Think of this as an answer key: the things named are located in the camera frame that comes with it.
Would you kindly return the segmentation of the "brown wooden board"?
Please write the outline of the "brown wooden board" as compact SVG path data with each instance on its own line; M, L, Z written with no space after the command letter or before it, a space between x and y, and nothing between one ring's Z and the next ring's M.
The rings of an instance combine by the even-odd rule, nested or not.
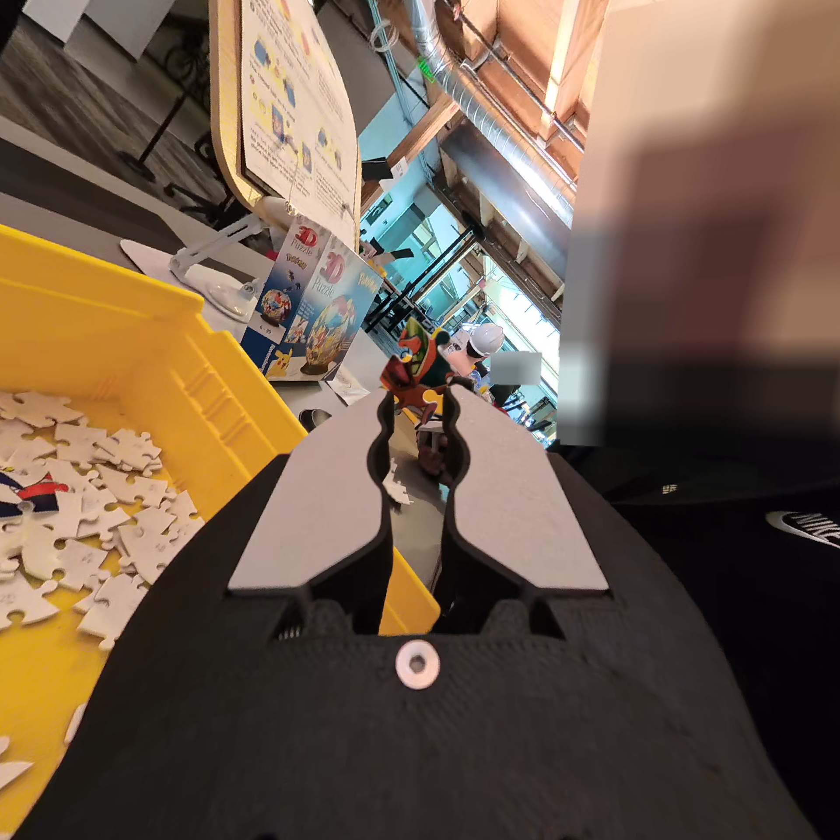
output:
M285 200L272 194L245 170L240 101L240 13L244 1L208 2L209 69L211 76L211 129L213 149L224 180L237 199L254 209L265 197L280 203L276 226L288 227L290 218L300 215ZM361 218L361 163L358 193L359 222Z

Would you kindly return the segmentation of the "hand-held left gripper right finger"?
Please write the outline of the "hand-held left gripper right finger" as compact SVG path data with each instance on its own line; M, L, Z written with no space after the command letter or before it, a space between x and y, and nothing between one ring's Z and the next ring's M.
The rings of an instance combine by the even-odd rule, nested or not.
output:
M441 630L477 633L499 602L543 613L610 587L552 468L523 427L462 385L444 394L451 477L441 538Z

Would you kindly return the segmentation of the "white instruction sheet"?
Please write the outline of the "white instruction sheet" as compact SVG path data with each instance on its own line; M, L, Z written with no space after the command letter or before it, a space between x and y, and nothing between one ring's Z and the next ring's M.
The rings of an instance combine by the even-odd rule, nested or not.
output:
M337 367L333 373L334 375L325 382L345 406L351 406L370 394L370 390L343 365Z

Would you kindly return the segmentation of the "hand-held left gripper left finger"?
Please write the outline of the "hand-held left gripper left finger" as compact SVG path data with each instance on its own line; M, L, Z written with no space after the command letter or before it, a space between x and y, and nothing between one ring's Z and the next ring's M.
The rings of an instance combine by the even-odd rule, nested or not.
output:
M333 601L362 634L378 634L394 553L390 471L394 399L371 392L290 453L227 589Z

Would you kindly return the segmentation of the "printed instruction poster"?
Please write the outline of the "printed instruction poster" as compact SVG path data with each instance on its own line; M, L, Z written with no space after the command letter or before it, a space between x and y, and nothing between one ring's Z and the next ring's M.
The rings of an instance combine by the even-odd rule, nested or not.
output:
M349 96L312 5L244 1L240 36L246 172L353 246L360 151Z

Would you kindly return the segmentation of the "red green printed puzzle piece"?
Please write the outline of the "red green printed puzzle piece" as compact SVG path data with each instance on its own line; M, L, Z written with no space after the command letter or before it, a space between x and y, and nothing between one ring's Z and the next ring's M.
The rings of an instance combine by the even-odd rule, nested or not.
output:
M447 462L444 394L455 385L476 393L471 368L459 362L452 366L445 354L448 345L446 331L428 332L419 320L410 317L397 341L396 352L381 374L381 383L393 394L395 411L413 418L421 470L444 487L450 487L453 480Z

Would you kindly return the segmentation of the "printed puzzle box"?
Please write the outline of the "printed puzzle box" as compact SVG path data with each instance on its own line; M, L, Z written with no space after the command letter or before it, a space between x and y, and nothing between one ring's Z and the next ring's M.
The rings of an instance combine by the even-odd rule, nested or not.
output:
M290 226L240 346L269 382L320 382L341 365L381 274L307 217Z

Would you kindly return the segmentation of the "silver ventilation duct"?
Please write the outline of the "silver ventilation duct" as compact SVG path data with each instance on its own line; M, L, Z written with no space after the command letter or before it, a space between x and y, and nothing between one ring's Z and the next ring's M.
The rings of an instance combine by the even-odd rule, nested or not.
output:
M572 227L576 188L571 177L495 98L477 74L445 45L434 3L405 1L419 56L436 83L567 228Z

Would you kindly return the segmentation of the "pile of puzzle pieces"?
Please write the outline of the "pile of puzzle pieces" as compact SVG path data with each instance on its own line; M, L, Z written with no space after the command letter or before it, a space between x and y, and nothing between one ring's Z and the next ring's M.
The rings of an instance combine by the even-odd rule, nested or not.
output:
M146 429L2 392L2 814L64 756L106 658L202 527Z

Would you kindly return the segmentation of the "yellow plastic bin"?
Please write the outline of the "yellow plastic bin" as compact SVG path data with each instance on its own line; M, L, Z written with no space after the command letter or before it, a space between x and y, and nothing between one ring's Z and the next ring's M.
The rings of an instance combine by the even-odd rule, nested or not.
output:
M164 477L209 520L306 432L199 297L2 226L2 391L70 398L92 425L150 433ZM107 653L78 631L81 593L38 597L56 613L1 642L2 750L30 767L2 788L12 835L65 754L72 715Z

